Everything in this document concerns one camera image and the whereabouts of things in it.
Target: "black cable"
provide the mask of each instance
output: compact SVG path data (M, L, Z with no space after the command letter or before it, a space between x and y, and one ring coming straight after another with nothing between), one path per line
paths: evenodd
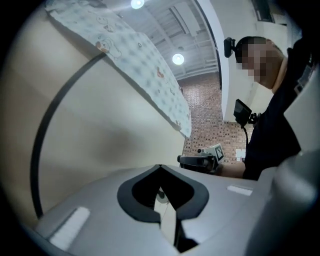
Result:
M62 88L53 98L41 120L41 123L35 136L30 164L31 197L35 214L38 219L44 214L41 206L39 193L39 162L42 145L44 143L45 135L47 133L50 121L54 116L59 104L66 96L66 94L69 92L69 90L72 88L72 86L78 81L80 77L82 77L82 75L85 72L87 72L95 63L97 63L105 56L106 54L102 52L101 54L95 56L93 59L89 60L89 62L84 64L76 73L74 73L73 76L70 77L70 79L62 86Z
M247 130L245 127L241 126L241 129L244 130L244 133L245 133L245 140L246 140L246 143L245 143L245 152L247 152L247 147L248 147L248 133L247 133Z

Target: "black shirt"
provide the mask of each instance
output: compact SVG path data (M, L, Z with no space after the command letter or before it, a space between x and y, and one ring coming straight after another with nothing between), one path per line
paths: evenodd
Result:
M297 41L287 52L284 79L260 116L247 146L244 179L257 180L264 169L278 166L301 150L284 112L297 97L294 88L310 62L311 53L304 39Z

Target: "person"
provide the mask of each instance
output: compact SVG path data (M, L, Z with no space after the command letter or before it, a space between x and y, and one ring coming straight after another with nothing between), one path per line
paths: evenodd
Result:
M288 48L287 58L271 40L259 36L246 36L233 48L242 69L274 95L253 129L244 162L220 164L217 175L258 180L264 169L301 150L284 112L297 97L307 67L310 70L314 63L309 49L302 38Z

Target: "white wall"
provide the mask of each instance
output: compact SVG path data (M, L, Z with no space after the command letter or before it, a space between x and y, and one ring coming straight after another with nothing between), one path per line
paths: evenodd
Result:
M240 99L254 112L266 109L271 92L254 88L253 78L248 77L246 70L237 68L234 54L224 56L223 40L231 37L236 43L245 36L262 36L273 40L286 52L286 27L278 24L257 21L251 0L199 0L208 18L217 42L222 72L222 114L225 121L235 121L233 116L235 101Z
M36 11L17 38L1 83L1 183L30 226L36 223L30 160L40 121L63 84L100 53L57 27L42 8ZM48 127L39 163L43 209L117 169L177 165L184 140L101 60L68 92Z

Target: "brick wall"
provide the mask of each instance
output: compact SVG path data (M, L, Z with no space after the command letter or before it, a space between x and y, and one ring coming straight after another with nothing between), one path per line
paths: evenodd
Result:
M197 150L221 143L224 162L236 163L236 149L246 148L246 135L235 122L224 122L219 73L197 75L178 81L191 110L192 132L184 142L183 154L197 155ZM250 141L253 127L246 125Z

